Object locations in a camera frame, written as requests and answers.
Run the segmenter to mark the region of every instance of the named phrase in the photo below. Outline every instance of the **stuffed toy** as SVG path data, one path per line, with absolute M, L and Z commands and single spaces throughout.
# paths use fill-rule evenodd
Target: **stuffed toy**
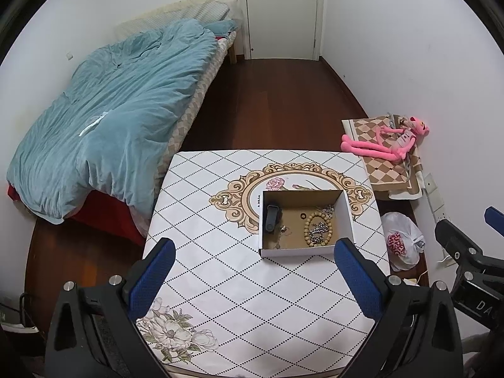
M 401 129 L 392 129 L 388 126 L 377 126 L 376 144 L 352 140 L 348 135 L 341 137 L 341 151 L 349 152 L 357 156 L 369 156 L 372 158 L 385 159 L 390 162 L 399 162 L 404 160 L 406 154 L 411 150 L 419 137 L 429 133 L 429 127 L 420 119 L 412 116 L 410 119 L 400 119 Z M 382 134 L 399 134 L 392 147 L 383 146 Z

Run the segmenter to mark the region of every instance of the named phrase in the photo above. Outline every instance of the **floral print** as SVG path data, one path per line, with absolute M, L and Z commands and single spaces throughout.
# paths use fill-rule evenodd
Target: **floral print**
M 157 297 L 145 317 L 137 320 L 137 328 L 145 341 L 163 354 L 162 362 L 182 361 L 188 364 L 195 352 L 215 351 L 219 347 L 209 329 L 197 331 L 188 322 L 191 315 L 162 304 L 162 298 Z
M 285 184 L 285 179 L 282 179 L 281 177 L 274 177 L 268 180 L 268 183 L 266 183 L 266 190 L 287 190 L 284 187 Z

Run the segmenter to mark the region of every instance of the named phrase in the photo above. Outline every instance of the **white box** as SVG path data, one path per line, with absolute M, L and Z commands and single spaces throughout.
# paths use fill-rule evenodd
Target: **white box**
M 274 234 L 270 235 L 264 231 L 264 220 L 265 208 L 272 203 L 278 205 L 282 209 L 283 214 L 280 223 L 275 227 Z M 331 220 L 333 224 L 333 236 L 329 245 L 299 247 L 306 246 L 304 240 L 304 224 L 308 216 L 313 214 L 317 207 L 324 207 L 329 204 L 334 204 L 333 218 Z M 301 218 L 300 212 L 306 214 L 306 219 Z M 282 225 L 287 226 L 288 232 L 281 235 L 280 228 Z M 261 257 L 332 255 L 334 253 L 334 244 L 344 237 L 347 237 L 355 243 L 353 216 L 346 191 L 265 190 L 260 195 L 258 253 Z M 282 247 L 281 249 L 276 249 L 274 246 L 277 240 L 280 240 L 280 243 L 284 242 L 286 245 L 296 247 Z

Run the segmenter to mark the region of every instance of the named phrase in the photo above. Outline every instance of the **table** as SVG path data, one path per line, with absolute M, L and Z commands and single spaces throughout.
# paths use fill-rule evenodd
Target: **table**
M 162 237 L 177 258 L 137 326 L 171 367 L 245 377 L 314 374 L 345 366 L 373 321 L 330 256 L 261 259 L 258 198 L 346 189 L 356 245 L 387 275 L 380 215 L 361 157 L 315 151 L 181 152 L 162 185 L 144 256 Z

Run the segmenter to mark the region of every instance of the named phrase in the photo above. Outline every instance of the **jewelry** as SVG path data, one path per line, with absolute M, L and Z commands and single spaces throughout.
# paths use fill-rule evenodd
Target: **jewelry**
M 275 245 L 275 249 L 279 250 L 282 248 L 282 246 L 280 245 L 280 238 L 282 236 L 290 236 L 291 234 L 292 234 L 292 232 L 290 231 L 290 229 L 286 225 L 280 226 L 280 236 L 278 237 L 277 244 Z
M 318 223 L 310 230 L 310 224 L 315 217 L 320 217 L 323 222 Z M 326 238 L 322 236 L 323 233 L 327 233 Z M 308 216 L 307 221 L 304 223 L 304 241 L 306 241 L 308 246 L 314 247 L 316 244 L 327 246 L 332 236 L 333 225 L 328 215 L 322 212 L 315 212 Z
M 326 216 L 329 216 L 329 219 L 333 218 L 334 206 L 332 204 L 328 204 L 324 208 L 317 208 L 317 210 L 324 213 Z

